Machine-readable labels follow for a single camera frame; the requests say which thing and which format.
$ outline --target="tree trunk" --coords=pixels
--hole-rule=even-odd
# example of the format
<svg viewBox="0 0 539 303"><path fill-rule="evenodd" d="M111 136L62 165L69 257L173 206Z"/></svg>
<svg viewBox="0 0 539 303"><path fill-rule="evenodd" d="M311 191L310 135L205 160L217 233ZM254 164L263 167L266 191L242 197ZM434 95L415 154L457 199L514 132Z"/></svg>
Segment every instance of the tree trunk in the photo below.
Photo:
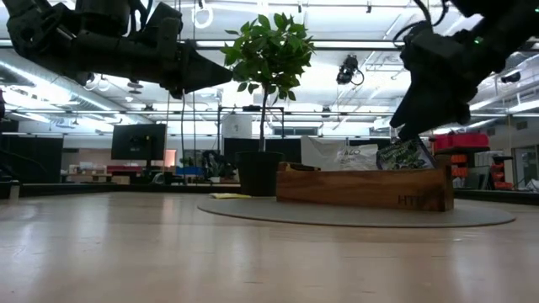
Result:
<svg viewBox="0 0 539 303"><path fill-rule="evenodd" d="M259 141L259 152L265 151L265 144L264 144L264 122L266 120L266 103L268 102L269 97L269 91L268 85L262 86L264 90L264 100L262 100L262 117L260 118L260 141Z"/></svg>

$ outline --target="small tree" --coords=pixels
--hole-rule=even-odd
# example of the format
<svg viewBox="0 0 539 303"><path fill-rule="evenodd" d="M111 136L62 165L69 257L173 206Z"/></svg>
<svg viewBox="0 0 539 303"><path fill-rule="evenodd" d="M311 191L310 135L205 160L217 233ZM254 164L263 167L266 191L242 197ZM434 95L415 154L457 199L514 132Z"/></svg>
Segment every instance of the small tree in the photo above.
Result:
<svg viewBox="0 0 539 303"><path fill-rule="evenodd" d="M259 15L253 22L247 22L240 32L226 30L236 35L234 45L226 45L221 51L226 55L225 66L232 66L234 81L240 82L238 91L249 93L262 87L262 119L260 121L259 151L264 151L264 122L268 97L278 91L273 104L279 99L296 101L291 88L300 85L297 76L311 66L309 61L314 52L312 37L307 38L303 24L294 23L284 13L274 15L277 29L271 29L270 21Z"/></svg>

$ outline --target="wooden crate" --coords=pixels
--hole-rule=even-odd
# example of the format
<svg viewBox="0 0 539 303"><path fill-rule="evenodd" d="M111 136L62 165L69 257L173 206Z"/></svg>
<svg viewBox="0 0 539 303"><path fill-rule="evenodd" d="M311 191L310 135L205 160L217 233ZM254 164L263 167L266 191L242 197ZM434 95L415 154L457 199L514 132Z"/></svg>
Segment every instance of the wooden crate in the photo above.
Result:
<svg viewBox="0 0 539 303"><path fill-rule="evenodd" d="M277 200L448 211L453 209L451 170L278 172Z"/></svg>

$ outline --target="round gray mat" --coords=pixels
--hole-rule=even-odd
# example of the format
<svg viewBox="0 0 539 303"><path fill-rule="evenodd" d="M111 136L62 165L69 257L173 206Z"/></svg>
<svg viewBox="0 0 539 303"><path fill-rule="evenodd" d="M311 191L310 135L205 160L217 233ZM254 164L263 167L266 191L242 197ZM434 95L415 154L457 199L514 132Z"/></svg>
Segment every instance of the round gray mat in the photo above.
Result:
<svg viewBox="0 0 539 303"><path fill-rule="evenodd" d="M460 205L447 212L383 210L364 207L282 203L271 198L209 199L200 210L243 219L357 227L471 227L504 224L514 215L489 207Z"/></svg>

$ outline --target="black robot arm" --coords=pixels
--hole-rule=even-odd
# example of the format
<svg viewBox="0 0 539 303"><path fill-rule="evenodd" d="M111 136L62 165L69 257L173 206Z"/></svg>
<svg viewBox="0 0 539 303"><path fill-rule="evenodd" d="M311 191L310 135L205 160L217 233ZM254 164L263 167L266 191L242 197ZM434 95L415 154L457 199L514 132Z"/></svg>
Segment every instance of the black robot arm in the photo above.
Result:
<svg viewBox="0 0 539 303"><path fill-rule="evenodd" d="M45 0L3 2L17 53L82 85L96 72L159 83L179 98L183 91L232 79L232 72L200 56L192 43L178 42L182 14L167 4L159 3L148 19L140 0L77 0L75 10Z"/></svg>
<svg viewBox="0 0 539 303"><path fill-rule="evenodd" d="M447 123L467 123L467 103L479 83L501 72L512 53L539 35L539 0L451 2L465 17L479 13L483 19L453 36L434 33L424 21L404 37L401 58L412 82L391 121L395 128L404 125L401 139Z"/></svg>

